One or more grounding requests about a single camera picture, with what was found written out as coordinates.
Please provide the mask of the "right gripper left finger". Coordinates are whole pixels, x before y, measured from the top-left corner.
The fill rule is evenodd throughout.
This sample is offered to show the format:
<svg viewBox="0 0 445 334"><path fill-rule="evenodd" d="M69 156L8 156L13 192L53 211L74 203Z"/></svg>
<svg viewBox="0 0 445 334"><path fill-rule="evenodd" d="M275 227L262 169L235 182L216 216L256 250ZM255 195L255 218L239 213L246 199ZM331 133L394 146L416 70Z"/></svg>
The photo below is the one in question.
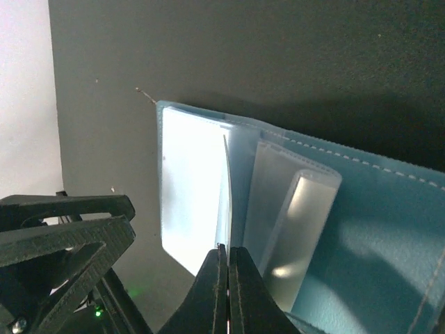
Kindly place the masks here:
<svg viewBox="0 0 445 334"><path fill-rule="evenodd" d="M184 301L160 333L227 332L227 254L219 245L205 257Z"/></svg>

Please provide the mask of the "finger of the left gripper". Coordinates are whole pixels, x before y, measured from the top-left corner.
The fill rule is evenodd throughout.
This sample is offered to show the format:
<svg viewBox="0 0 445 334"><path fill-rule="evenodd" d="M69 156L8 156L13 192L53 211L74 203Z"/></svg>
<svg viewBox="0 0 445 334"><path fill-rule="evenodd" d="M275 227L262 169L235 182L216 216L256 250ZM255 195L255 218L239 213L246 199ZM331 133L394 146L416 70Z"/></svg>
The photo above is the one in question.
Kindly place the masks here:
<svg viewBox="0 0 445 334"><path fill-rule="evenodd" d="M126 195L35 196L13 195L1 199L1 229L32 227L32 221L57 216L109 213L132 220L136 210Z"/></svg>
<svg viewBox="0 0 445 334"><path fill-rule="evenodd" d="M124 216L1 233L1 332L57 333L134 242Z"/></svg>

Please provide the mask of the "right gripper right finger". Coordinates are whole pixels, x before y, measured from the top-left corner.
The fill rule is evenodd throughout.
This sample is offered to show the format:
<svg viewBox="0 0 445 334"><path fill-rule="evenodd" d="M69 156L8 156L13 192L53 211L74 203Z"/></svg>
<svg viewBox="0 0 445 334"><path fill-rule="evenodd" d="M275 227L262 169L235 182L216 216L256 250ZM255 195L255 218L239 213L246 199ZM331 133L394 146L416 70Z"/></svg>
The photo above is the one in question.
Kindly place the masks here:
<svg viewBox="0 0 445 334"><path fill-rule="evenodd" d="M244 247L230 250L230 333L300 333L268 292L255 263Z"/></svg>

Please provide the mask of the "light blue card holder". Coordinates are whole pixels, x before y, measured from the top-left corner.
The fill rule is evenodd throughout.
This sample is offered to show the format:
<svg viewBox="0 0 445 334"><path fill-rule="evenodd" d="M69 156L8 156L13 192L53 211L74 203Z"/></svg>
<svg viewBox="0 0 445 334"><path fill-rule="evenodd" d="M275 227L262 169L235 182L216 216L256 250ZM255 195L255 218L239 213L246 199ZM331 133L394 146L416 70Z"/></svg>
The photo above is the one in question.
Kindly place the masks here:
<svg viewBox="0 0 445 334"><path fill-rule="evenodd" d="M156 104L163 249L196 275L247 248L275 302L325 333L437 333L444 321L444 174L268 123Z"/></svg>

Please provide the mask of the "blue VIP card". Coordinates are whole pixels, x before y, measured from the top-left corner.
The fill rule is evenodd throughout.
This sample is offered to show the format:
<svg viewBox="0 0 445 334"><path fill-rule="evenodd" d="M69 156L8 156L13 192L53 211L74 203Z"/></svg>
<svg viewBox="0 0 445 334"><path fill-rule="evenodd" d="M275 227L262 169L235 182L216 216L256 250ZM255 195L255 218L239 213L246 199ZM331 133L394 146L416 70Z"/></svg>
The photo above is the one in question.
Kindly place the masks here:
<svg viewBox="0 0 445 334"><path fill-rule="evenodd" d="M225 149L225 199L224 199L224 209L225 213L223 214L224 221L224 237L225 237L225 248L227 254L230 252L231 247L231 235L232 235L232 179L230 173L230 163L229 163L229 148L227 137L223 135L223 143Z"/></svg>

